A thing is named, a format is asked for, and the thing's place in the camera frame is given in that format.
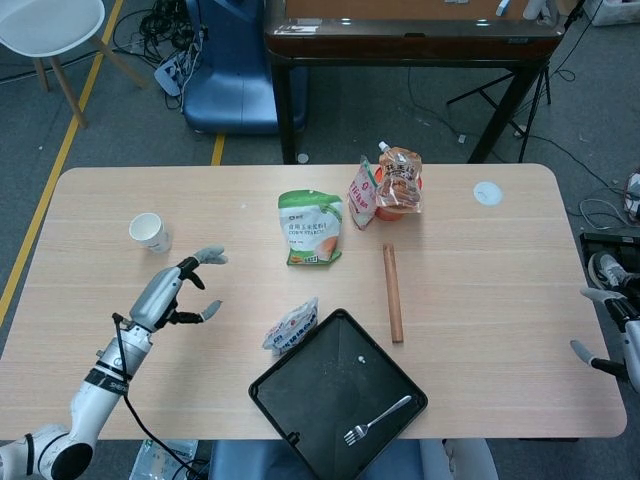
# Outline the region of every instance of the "dark wooden desk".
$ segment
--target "dark wooden desk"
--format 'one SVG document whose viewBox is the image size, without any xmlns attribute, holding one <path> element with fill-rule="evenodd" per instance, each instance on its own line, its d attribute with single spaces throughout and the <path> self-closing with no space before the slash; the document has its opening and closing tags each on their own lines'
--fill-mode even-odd
<svg viewBox="0 0 640 480">
<path fill-rule="evenodd" d="M 551 21 L 522 17 L 527 0 L 267 0 L 265 39 L 284 163 L 296 163 L 290 70 L 302 65 L 506 68 L 515 75 L 469 163 L 493 149 L 560 43 L 566 2 L 550 0 Z"/>
</svg>

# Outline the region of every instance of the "wooden rolling pin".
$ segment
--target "wooden rolling pin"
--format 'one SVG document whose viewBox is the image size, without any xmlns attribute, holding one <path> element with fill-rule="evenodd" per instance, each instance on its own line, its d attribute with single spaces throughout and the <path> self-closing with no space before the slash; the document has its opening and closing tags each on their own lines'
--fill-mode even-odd
<svg viewBox="0 0 640 480">
<path fill-rule="evenodd" d="M 402 312 L 400 311 L 400 291 L 398 290 L 398 273 L 396 271 L 396 255 L 393 243 L 382 246 L 384 257 L 384 273 L 387 277 L 387 301 L 389 303 L 389 321 L 391 322 L 391 341 L 402 343 Z"/>
</svg>

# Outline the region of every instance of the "tripod stand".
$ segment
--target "tripod stand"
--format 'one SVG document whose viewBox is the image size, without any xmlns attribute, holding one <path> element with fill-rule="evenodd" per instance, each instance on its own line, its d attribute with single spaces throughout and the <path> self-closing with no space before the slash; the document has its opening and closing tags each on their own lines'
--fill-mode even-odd
<svg viewBox="0 0 640 480">
<path fill-rule="evenodd" d="M 489 96 L 489 94 L 487 94 L 487 92 L 485 92 L 485 89 L 492 87 L 493 85 L 502 83 L 505 80 L 510 79 L 514 75 L 515 73 L 513 72 L 508 73 L 507 75 L 504 75 L 496 80 L 493 80 L 489 83 L 485 83 L 484 85 L 478 88 L 474 88 L 473 90 L 463 93 L 462 95 L 459 95 L 456 98 L 452 98 L 451 100 L 447 101 L 447 106 L 451 105 L 452 103 L 456 103 L 462 100 L 463 98 L 467 98 L 470 95 L 479 93 L 482 96 L 482 98 L 484 98 L 487 102 L 489 102 L 489 104 L 493 108 L 498 108 L 498 104 Z M 531 124 L 533 123 L 533 119 L 536 116 L 536 111 L 538 110 L 538 104 L 540 102 L 543 80 L 545 82 L 545 88 L 547 92 L 547 105 L 551 105 L 551 89 L 549 86 L 549 64 L 547 64 L 544 67 L 544 69 L 540 71 L 540 74 L 538 75 L 538 82 L 536 83 L 536 91 L 535 91 L 535 94 L 533 95 L 531 110 L 529 111 L 529 118 L 527 120 L 527 125 L 525 129 L 523 130 L 522 128 L 520 128 L 520 126 L 516 124 L 513 121 L 513 119 L 509 120 L 509 125 L 511 125 L 515 129 L 515 131 L 522 136 L 522 146 L 520 147 L 520 156 L 518 157 L 518 163 L 522 163 L 522 159 L 524 158 L 524 152 L 527 148 L 527 142 L 529 141 L 529 132 L 531 131 Z"/>
</svg>

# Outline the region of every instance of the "snack bag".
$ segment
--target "snack bag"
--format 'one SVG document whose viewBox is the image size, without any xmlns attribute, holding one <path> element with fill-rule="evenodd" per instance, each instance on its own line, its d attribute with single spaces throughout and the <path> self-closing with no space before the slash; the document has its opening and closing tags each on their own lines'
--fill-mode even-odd
<svg viewBox="0 0 640 480">
<path fill-rule="evenodd" d="M 342 200 L 314 190 L 293 190 L 278 199 L 280 226 L 289 243 L 288 265 L 326 265 L 338 259 Z"/>
<path fill-rule="evenodd" d="M 420 213 L 422 194 L 418 179 L 422 172 L 422 158 L 404 148 L 390 148 L 379 144 L 382 182 L 376 190 L 376 205 L 388 212 Z"/>
<path fill-rule="evenodd" d="M 349 187 L 349 211 L 360 230 L 376 215 L 376 187 L 378 184 L 371 172 L 367 157 L 360 157 L 360 169 Z"/>
<path fill-rule="evenodd" d="M 264 336 L 262 348 L 273 350 L 276 355 L 282 355 L 302 338 L 318 323 L 318 297 L 313 297 L 287 313 Z"/>
</svg>

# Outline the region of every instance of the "white box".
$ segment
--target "white box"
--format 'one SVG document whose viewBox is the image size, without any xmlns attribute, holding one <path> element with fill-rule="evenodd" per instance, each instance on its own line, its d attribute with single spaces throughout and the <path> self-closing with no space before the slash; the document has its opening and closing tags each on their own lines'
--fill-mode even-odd
<svg viewBox="0 0 640 480">
<path fill-rule="evenodd" d="M 596 27 L 640 22 L 640 0 L 617 3 L 610 0 L 586 0 L 584 9 Z"/>
</svg>

